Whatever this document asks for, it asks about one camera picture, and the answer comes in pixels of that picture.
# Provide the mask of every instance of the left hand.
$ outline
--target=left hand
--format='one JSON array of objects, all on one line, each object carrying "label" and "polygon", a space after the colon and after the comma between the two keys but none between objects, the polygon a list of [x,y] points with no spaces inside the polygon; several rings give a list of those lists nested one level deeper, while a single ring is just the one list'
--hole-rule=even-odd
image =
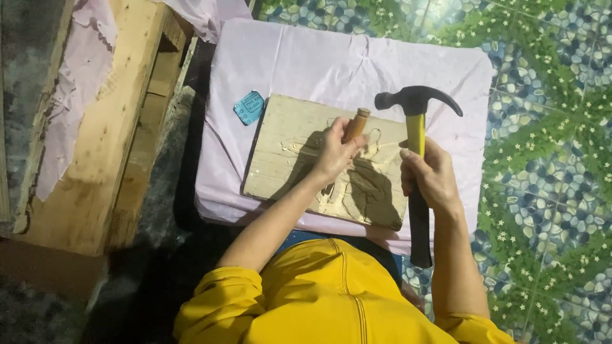
[{"label": "left hand", "polygon": [[342,138],[348,131],[349,119],[338,117],[327,132],[319,157],[310,174],[321,183],[321,188],[333,183],[338,175],[353,163],[353,158],[364,147],[370,137],[360,135],[347,143]]}]

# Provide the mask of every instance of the sticker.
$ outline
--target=sticker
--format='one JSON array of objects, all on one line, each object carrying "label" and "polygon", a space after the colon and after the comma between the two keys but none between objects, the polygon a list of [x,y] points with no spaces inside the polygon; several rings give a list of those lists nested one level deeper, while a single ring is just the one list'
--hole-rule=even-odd
[{"label": "sticker", "polygon": [[256,91],[252,90],[244,98],[234,105],[234,112],[244,125],[253,124],[259,119],[264,111],[264,99]]}]

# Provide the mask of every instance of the blue pants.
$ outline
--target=blue pants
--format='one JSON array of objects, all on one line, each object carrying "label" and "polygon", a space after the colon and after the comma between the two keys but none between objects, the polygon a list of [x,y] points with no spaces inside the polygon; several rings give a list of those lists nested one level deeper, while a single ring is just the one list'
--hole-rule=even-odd
[{"label": "blue pants", "polygon": [[293,246],[302,241],[312,239],[327,239],[329,237],[344,240],[354,248],[371,255],[387,271],[389,271],[389,274],[391,275],[391,277],[393,277],[393,280],[395,281],[397,286],[401,288],[401,256],[385,250],[384,248],[380,247],[379,245],[376,245],[374,242],[370,241],[365,237],[322,234],[308,231],[291,230],[291,232],[287,236],[287,239],[285,239],[285,242],[283,242],[283,244],[278,248],[275,255],[286,250],[287,248],[289,248],[289,246]]}]

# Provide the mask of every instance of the pebble pattern tile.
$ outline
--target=pebble pattern tile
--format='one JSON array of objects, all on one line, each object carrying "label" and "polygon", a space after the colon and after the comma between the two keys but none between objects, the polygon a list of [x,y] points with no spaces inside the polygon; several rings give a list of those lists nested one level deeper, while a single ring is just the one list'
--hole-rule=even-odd
[{"label": "pebble pattern tile", "polygon": [[[497,73],[470,243],[491,317],[524,343],[612,344],[611,9],[611,0],[264,0],[260,19],[482,49]],[[404,259],[431,320],[432,273]]]}]

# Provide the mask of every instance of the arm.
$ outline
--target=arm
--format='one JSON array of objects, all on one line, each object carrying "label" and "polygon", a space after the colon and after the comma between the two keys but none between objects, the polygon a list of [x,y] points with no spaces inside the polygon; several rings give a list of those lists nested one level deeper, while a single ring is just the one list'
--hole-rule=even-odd
[{"label": "arm", "polygon": [[338,117],[334,121],[312,171],[238,235],[217,267],[240,266],[257,272],[263,269],[315,199],[316,193],[333,183],[368,142],[368,137],[361,135],[342,144],[348,123],[348,118]]},{"label": "arm", "polygon": [[435,271],[431,282],[436,318],[466,314],[490,318],[487,294],[469,246],[468,226],[450,154],[426,138],[425,158],[401,151],[402,189],[407,196],[416,179],[435,215]]}]

